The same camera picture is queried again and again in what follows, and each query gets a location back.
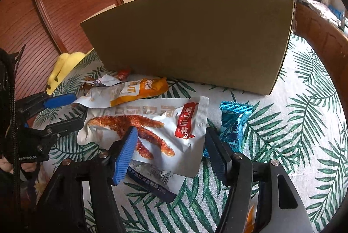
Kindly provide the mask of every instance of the table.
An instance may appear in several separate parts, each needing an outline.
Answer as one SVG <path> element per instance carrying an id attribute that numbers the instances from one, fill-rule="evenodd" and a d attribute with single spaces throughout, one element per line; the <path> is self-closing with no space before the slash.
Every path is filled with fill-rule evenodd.
<path id="1" fill-rule="evenodd" d="M 54 95 L 79 94 L 81 80 L 100 77 L 105 69 L 92 51 L 57 87 Z M 252 160 L 277 158 L 297 188 L 315 232 L 319 232 L 337 211 L 347 191 L 347 125 L 335 87 L 316 53 L 305 39 L 291 35 L 279 78 L 269 96 L 168 79 L 169 91 L 161 97 L 208 96 L 208 124 L 219 129 L 222 100 L 253 105 L 244 129 L 242 151 Z M 64 106 L 44 110 L 33 127 L 72 117 L 84 117 L 86 108 Z M 97 144 L 78 145 L 76 134 L 58 139 L 43 163 L 50 177 L 64 158 L 86 160 L 100 152 Z M 43 191 L 38 186 L 37 192 Z M 88 183 L 84 200 L 87 222 L 95 223 Z M 164 203 L 130 178 L 113 188 L 119 211 L 129 232 L 213 232 L 219 222 L 229 188 L 215 177 L 209 159 L 202 159 L 199 174 L 187 178 L 173 203 Z"/>

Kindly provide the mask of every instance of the silver package with barcode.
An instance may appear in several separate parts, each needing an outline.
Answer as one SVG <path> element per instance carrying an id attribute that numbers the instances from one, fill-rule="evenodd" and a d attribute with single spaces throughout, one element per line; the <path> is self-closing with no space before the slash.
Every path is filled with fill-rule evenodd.
<path id="1" fill-rule="evenodd" d="M 144 189 L 167 203 L 174 201 L 185 180 L 184 176 L 136 160 L 130 162 L 127 174 Z"/>

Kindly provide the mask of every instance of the person's hand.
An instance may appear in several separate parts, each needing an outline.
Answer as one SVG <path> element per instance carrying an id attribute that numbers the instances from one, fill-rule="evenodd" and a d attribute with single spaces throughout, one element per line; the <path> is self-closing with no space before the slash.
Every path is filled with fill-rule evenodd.
<path id="1" fill-rule="evenodd" d="M 34 172 L 36 169 L 36 162 L 22 163 L 21 166 L 25 172 Z M 4 156 L 2 156 L 0 159 L 0 168 L 5 172 L 10 172 L 13 174 L 13 165 L 9 163 Z"/>

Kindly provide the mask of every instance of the orange package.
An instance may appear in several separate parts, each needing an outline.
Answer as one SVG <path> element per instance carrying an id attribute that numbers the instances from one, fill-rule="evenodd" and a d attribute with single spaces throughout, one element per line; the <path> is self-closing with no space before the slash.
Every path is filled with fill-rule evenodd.
<path id="1" fill-rule="evenodd" d="M 142 79 L 111 87 L 91 88 L 85 96 L 78 98 L 75 103 L 80 103 L 89 108 L 107 108 L 140 98 L 157 96 L 165 93 L 168 89 L 166 78 Z"/>

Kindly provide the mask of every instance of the orange and white snack package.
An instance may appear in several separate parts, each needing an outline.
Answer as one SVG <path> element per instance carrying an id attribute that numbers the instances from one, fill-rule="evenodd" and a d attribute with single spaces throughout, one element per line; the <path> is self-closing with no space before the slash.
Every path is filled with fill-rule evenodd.
<path id="1" fill-rule="evenodd" d="M 168 91 L 166 78 L 142 79 L 111 87 L 91 88 L 85 96 L 79 97 L 74 103 L 80 103 L 89 108 L 107 108 L 140 98 L 157 96 L 166 91 Z"/>
<path id="2" fill-rule="evenodd" d="M 208 97 L 146 98 L 110 108 L 89 108 L 77 143 L 109 149 L 130 126 L 138 130 L 132 159 L 177 175 L 198 174 L 207 125 Z"/>

